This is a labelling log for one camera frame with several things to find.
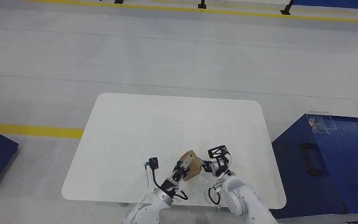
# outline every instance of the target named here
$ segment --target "black cable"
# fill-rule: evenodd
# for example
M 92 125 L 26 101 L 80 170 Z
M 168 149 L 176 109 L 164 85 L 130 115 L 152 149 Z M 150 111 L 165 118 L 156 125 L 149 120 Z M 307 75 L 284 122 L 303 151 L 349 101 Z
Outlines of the black cable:
M 212 199 L 211 195 L 210 195 L 211 189 L 212 189 L 212 188 L 209 188 L 209 191 L 208 191 L 209 198 L 210 198 L 211 202 L 214 203 L 214 205 L 218 206 L 218 205 L 220 204 L 221 196 L 220 196 L 220 194 L 217 192 L 219 199 L 218 199 L 217 202 L 215 202 L 215 201 Z
M 174 196 L 177 196 L 177 197 L 179 197 L 179 198 L 181 198 L 181 199 L 184 199 L 184 200 L 188 200 L 188 199 L 189 199 L 188 196 L 187 196 L 182 190 L 181 190 L 180 192 L 184 195 L 184 197 L 181 196 L 181 195 L 179 195 L 179 194 L 175 194 Z
M 154 170 L 152 170 L 152 176 L 153 176 L 154 184 L 157 186 L 157 188 L 159 188 L 160 190 L 162 190 L 162 188 L 158 185 L 158 183 L 157 183 L 157 181 L 156 181 L 156 174 L 154 173 Z

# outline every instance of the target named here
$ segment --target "black post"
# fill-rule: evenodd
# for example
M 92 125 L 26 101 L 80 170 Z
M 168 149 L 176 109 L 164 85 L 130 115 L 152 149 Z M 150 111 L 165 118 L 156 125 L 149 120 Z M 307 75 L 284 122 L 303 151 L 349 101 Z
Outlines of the black post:
M 200 4 L 197 5 L 197 8 L 203 8 L 206 9 L 205 0 L 201 0 Z
M 295 0 L 290 0 L 290 3 L 285 7 L 284 10 L 280 10 L 280 12 L 282 13 L 282 15 L 291 15 L 290 13 L 290 9 L 291 9 L 291 6 L 293 5 Z

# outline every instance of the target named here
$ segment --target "black handle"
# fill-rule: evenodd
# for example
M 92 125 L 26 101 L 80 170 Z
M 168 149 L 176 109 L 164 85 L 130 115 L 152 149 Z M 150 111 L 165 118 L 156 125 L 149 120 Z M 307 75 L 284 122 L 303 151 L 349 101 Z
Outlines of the black handle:
M 315 169 L 315 168 L 312 167 L 312 165 L 311 165 L 311 163 L 309 161 L 308 154 L 307 154 L 307 150 L 314 150 L 315 148 L 317 148 L 317 146 L 315 144 L 312 144 L 312 143 L 302 143 L 302 144 L 300 144 L 299 148 L 300 148 L 300 150 L 302 152 L 307 172 L 311 176 L 323 176 L 323 170 Z

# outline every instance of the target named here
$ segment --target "clear acrylic box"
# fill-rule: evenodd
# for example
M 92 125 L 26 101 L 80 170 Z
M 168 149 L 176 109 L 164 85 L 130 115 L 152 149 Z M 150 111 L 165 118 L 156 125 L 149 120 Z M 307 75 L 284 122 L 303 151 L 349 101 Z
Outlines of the clear acrylic box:
M 308 124 L 313 133 L 331 134 L 337 127 L 328 112 L 309 111 L 307 113 Z

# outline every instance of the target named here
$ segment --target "gray floor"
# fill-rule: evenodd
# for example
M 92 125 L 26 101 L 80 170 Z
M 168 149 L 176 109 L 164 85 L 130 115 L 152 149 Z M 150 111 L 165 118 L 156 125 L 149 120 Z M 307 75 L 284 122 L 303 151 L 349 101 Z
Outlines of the gray floor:
M 247 99 L 261 104 L 274 140 L 309 110 L 358 116 L 357 32 L 357 23 L 2 0 L 0 123 L 84 128 L 103 92 Z M 21 147 L 2 174 L 1 224 L 123 218 L 116 203 L 62 197 L 78 139 L 9 137 Z M 217 216 L 163 213 L 165 223 Z

